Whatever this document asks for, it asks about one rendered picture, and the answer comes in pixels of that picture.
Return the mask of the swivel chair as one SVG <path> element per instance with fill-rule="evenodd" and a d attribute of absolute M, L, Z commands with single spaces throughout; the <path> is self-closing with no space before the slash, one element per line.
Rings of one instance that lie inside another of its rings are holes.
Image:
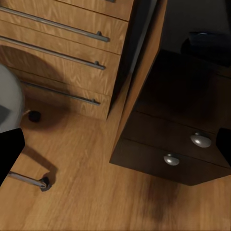
<path fill-rule="evenodd" d="M 19 128 L 20 120 L 26 114 L 30 121 L 37 122 L 39 120 L 39 112 L 31 111 L 29 108 L 24 110 L 24 97 L 24 89 L 18 77 L 10 68 L 0 62 L 0 133 Z M 47 177 L 36 180 L 11 171 L 6 178 L 8 177 L 39 187 L 42 192 L 51 188 Z"/>

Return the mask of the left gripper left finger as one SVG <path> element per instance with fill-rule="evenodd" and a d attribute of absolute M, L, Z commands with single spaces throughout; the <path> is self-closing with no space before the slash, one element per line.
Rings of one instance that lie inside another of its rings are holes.
<path fill-rule="evenodd" d="M 21 128 L 0 133 L 0 186 L 25 147 Z"/>

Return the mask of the mouse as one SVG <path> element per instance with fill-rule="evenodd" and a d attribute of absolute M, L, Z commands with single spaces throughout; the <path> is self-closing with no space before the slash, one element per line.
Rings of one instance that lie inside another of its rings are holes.
<path fill-rule="evenodd" d="M 209 28 L 192 28 L 188 39 L 194 53 L 219 62 L 231 61 L 230 34 Z"/>

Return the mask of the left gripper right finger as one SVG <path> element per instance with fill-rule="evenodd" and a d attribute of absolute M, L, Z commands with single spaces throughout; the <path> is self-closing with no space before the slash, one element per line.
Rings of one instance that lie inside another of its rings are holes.
<path fill-rule="evenodd" d="M 231 130 L 219 128 L 216 146 L 231 166 Z"/>

